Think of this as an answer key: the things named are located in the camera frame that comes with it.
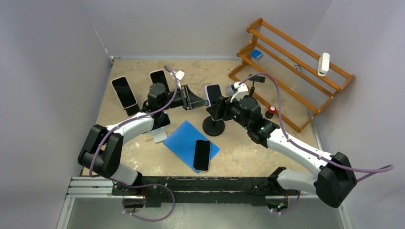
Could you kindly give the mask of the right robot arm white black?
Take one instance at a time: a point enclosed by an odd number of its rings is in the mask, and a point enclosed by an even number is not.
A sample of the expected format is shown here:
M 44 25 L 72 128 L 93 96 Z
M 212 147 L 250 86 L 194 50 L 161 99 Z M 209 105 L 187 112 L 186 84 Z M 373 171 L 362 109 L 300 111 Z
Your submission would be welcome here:
M 280 152 L 307 169 L 306 173 L 282 169 L 268 181 L 268 188 L 274 194 L 285 189 L 315 193 L 328 206 L 338 208 L 357 185 L 345 154 L 332 155 L 284 134 L 279 125 L 263 117 L 261 107 L 253 97 L 235 102 L 229 97 L 220 97 L 206 110 L 215 121 L 234 120 L 253 142 Z

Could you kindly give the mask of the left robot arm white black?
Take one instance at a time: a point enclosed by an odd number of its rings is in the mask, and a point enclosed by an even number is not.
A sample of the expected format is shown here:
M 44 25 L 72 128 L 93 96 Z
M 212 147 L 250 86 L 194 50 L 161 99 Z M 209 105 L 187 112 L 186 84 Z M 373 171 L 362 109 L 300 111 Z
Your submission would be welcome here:
M 94 125 L 78 155 L 78 164 L 101 177 L 110 178 L 124 184 L 130 195 L 142 190 L 140 174 L 121 162 L 122 147 L 138 135 L 148 133 L 169 124 L 165 110 L 182 107 L 193 110 L 208 106 L 208 100 L 195 95 L 182 85 L 169 92 L 162 83 L 154 83 L 149 88 L 147 105 L 129 119 L 115 125 Z

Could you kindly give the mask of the black round phone stand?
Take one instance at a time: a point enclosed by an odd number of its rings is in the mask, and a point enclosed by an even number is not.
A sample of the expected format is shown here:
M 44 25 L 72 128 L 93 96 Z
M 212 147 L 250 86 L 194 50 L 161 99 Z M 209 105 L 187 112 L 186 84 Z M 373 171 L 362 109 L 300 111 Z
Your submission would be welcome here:
M 203 131 L 209 136 L 219 136 L 225 130 L 223 120 L 214 121 L 210 116 L 205 118 L 202 123 Z
M 252 81 L 252 87 L 251 87 L 250 92 L 249 92 L 249 97 L 252 97 L 254 92 L 255 92 L 255 83 L 256 82 L 257 83 L 264 83 L 266 78 L 264 76 L 259 76 L 259 75 L 253 77 L 252 74 L 250 74 L 249 75 L 249 80 Z

